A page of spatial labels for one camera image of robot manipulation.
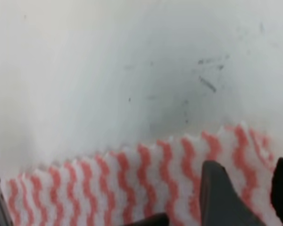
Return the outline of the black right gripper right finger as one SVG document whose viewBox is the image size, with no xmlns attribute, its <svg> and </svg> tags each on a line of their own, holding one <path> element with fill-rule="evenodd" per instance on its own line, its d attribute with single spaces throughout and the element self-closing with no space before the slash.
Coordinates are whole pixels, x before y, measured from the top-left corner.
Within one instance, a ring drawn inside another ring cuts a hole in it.
<svg viewBox="0 0 283 226">
<path fill-rule="evenodd" d="M 225 168 L 216 161 L 202 164 L 200 186 L 202 226 L 264 226 L 236 193 Z"/>
</svg>

